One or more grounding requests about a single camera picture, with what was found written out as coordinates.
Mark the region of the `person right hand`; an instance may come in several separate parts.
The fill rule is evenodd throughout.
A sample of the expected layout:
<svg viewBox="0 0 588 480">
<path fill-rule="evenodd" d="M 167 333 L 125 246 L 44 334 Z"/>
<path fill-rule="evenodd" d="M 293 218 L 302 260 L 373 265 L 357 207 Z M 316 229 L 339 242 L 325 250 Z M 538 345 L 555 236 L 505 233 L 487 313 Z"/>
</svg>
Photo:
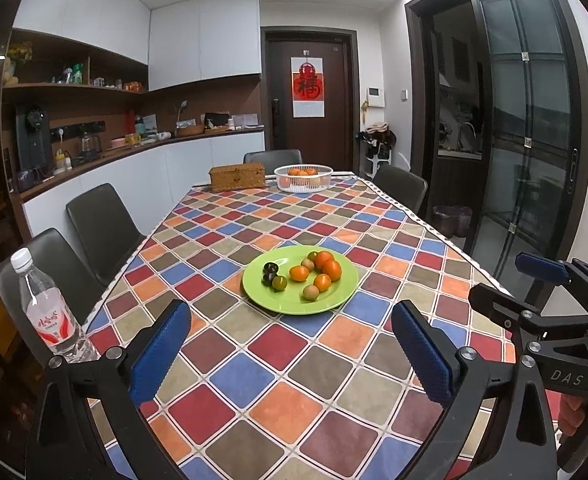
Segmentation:
<svg viewBox="0 0 588 480">
<path fill-rule="evenodd" d="M 564 436 L 571 437 L 585 420 L 582 399 L 563 393 L 560 401 L 558 428 Z"/>
</svg>

